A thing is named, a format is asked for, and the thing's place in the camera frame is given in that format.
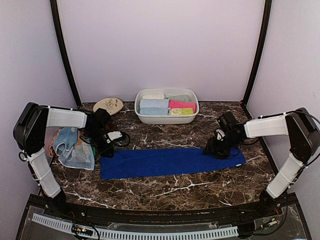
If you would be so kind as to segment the royal blue microfiber towel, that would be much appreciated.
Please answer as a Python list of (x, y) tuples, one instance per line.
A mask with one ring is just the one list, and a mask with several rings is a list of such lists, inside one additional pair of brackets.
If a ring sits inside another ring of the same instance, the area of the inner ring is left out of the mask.
[(239, 167), (246, 163), (236, 147), (226, 159), (203, 154), (197, 148), (117, 150), (112, 158), (100, 158), (103, 180), (194, 174)]

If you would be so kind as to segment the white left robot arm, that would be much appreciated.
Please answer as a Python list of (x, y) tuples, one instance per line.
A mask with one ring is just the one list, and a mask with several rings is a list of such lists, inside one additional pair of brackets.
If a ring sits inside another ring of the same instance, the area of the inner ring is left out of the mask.
[(85, 113), (29, 102), (15, 124), (13, 137), (20, 149), (19, 158), (28, 163), (44, 195), (55, 199), (50, 208), (58, 217), (67, 218), (71, 208), (62, 200), (65, 193), (56, 181), (45, 154), (46, 130), (51, 127), (83, 129), (101, 156), (112, 157), (112, 142), (122, 134), (119, 131), (105, 132), (109, 120), (110, 114), (102, 108), (94, 113)]

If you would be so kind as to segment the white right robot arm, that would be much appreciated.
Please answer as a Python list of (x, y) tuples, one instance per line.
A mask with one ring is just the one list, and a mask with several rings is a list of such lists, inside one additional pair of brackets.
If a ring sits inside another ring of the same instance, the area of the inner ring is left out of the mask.
[(278, 172), (255, 205), (255, 213), (266, 217), (275, 208), (273, 200), (294, 185), (304, 169), (320, 157), (320, 121), (301, 107), (240, 122), (231, 111), (217, 118), (219, 128), (209, 138), (205, 155), (230, 157), (231, 149), (249, 139), (264, 139)]

